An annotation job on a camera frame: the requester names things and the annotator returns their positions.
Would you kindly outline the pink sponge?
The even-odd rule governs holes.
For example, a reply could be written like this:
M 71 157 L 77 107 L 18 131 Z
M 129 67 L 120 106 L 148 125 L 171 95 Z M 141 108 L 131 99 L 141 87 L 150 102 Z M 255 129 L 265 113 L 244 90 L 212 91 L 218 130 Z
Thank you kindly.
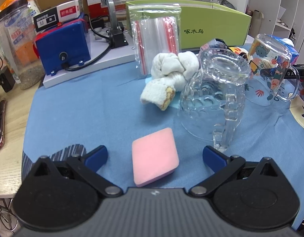
M 146 186 L 179 166 L 171 128 L 153 132 L 132 142 L 133 179 L 137 187 Z

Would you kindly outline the purple patterned cloth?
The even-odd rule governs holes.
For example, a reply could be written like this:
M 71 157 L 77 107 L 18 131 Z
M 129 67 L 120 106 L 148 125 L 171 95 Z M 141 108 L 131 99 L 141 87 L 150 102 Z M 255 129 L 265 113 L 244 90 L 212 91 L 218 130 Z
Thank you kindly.
M 199 55 L 209 49 L 229 49 L 224 40 L 222 39 L 212 39 L 211 41 L 205 43 L 200 47 Z

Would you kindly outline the white knotted towel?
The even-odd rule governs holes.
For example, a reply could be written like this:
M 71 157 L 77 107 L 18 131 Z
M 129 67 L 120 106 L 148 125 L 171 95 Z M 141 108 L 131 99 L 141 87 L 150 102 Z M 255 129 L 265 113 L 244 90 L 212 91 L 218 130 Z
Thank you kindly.
M 145 84 L 140 96 L 142 104 L 154 104 L 165 111 L 177 92 L 199 69 L 197 56 L 186 51 L 179 54 L 158 53 L 152 61 L 151 80 Z

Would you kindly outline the clear zip bag pack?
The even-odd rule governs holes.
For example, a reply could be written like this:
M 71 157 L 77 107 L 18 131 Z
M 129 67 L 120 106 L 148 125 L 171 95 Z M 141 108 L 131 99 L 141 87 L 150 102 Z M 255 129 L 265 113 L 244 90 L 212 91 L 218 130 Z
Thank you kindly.
M 134 43 L 136 68 L 142 76 L 151 73 L 153 58 L 159 53 L 180 51 L 179 4 L 126 3 L 129 34 Z

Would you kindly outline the blue Vinda tissue pack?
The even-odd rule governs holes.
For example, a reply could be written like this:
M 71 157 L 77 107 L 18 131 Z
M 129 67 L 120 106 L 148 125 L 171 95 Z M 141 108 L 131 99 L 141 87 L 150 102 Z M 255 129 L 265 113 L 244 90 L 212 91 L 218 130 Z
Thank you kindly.
M 271 35 L 271 37 L 274 38 L 275 40 L 277 40 L 278 42 L 280 42 L 285 47 L 287 47 L 287 49 L 291 53 L 290 63 L 292 65 L 294 65 L 299 57 L 299 53 L 296 51 L 293 42 L 288 38 L 279 38 L 279 37 L 273 36 L 273 35 Z

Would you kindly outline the cartoon printed glass mug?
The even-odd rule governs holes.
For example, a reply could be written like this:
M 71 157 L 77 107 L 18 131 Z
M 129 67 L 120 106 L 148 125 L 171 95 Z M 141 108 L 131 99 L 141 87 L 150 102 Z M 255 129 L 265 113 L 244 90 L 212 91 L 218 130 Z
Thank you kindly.
M 297 95 L 297 88 L 289 95 L 281 95 L 280 90 L 288 69 L 299 73 L 290 63 L 291 53 L 280 42 L 266 34 L 258 34 L 247 55 L 251 76 L 245 84 L 245 95 L 249 101 L 268 106 L 275 100 L 289 102 Z

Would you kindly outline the blue table mat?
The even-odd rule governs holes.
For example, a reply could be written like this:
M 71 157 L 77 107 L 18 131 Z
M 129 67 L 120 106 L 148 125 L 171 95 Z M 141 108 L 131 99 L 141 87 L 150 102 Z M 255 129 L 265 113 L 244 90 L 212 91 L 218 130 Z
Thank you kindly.
M 122 189 L 134 186 L 132 142 L 164 128 L 171 128 L 180 164 L 172 174 L 151 184 L 153 188 L 185 188 L 211 175 L 204 165 L 205 142 L 189 134 L 178 118 L 178 101 L 161 111 L 142 104 L 145 80 L 134 63 L 121 64 L 75 78 L 51 88 L 40 87 L 33 98 L 23 143 L 22 177 L 37 159 L 56 160 L 89 152 L 104 145 L 108 162 L 99 174 Z M 244 115 L 228 155 L 248 161 L 271 157 L 284 172 L 300 198 L 293 226 L 304 219 L 304 128 L 296 122 L 288 102 L 269 106 L 245 103 Z

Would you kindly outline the textured clear glass mug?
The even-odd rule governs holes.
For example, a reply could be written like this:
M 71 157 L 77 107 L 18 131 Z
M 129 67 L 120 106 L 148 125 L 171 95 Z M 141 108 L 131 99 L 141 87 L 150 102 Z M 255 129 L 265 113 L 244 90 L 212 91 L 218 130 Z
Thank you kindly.
M 178 117 L 188 133 L 224 152 L 244 113 L 251 68 L 230 49 L 203 50 L 199 61 L 199 70 L 181 92 Z

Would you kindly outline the white shelf unit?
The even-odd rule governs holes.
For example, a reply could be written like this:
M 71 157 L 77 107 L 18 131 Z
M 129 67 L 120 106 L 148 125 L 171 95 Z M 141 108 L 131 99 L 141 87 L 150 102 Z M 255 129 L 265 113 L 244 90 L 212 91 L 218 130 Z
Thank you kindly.
M 264 34 L 290 39 L 304 63 L 304 0 L 249 0 L 247 10 L 261 11 Z

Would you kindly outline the beige thermos bottle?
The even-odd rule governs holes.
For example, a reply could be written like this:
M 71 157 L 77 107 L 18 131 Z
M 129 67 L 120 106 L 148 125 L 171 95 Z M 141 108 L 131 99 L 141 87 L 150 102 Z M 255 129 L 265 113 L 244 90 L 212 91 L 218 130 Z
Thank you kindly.
M 262 24 L 265 16 L 261 11 L 254 10 L 253 15 L 251 16 L 251 25 L 248 32 L 248 35 L 255 38 L 258 34 L 263 34 Z

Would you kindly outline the green cardboard box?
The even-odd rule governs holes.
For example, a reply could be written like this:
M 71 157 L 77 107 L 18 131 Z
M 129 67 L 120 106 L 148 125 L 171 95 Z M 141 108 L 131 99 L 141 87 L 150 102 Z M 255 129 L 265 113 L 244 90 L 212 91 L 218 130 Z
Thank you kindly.
M 126 2 L 129 21 L 163 16 L 178 17 L 180 47 L 196 49 L 212 39 L 228 46 L 245 43 L 251 17 L 210 2 L 189 0 L 133 0 Z

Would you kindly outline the blue power supply box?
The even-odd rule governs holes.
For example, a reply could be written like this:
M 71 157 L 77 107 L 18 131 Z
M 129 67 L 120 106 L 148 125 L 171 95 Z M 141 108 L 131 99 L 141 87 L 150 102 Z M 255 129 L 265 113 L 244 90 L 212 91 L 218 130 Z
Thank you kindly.
M 76 19 L 36 36 L 36 50 L 46 75 L 64 66 L 83 65 L 90 60 L 90 37 L 84 19 Z

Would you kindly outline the black power adapter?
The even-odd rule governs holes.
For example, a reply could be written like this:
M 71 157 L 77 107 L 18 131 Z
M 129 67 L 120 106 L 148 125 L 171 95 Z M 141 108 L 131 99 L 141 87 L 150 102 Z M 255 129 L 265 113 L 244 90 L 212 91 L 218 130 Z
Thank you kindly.
M 13 89 L 15 80 L 10 71 L 6 71 L 0 74 L 0 85 L 6 93 Z

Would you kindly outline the black white pen box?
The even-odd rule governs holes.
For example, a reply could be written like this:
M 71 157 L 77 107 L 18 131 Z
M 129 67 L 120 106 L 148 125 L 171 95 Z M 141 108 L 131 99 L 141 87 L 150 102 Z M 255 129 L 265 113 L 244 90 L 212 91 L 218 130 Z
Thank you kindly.
M 72 0 L 47 9 L 33 17 L 36 32 L 75 20 L 84 12 L 83 0 Z

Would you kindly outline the tall clear plastic jar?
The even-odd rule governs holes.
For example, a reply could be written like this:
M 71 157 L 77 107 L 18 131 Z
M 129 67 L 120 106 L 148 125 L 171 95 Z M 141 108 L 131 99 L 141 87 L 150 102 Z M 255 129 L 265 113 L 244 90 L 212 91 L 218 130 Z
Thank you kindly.
M 16 0 L 0 12 L 0 47 L 15 81 L 25 90 L 45 75 L 42 62 L 34 51 L 36 31 L 28 0 Z

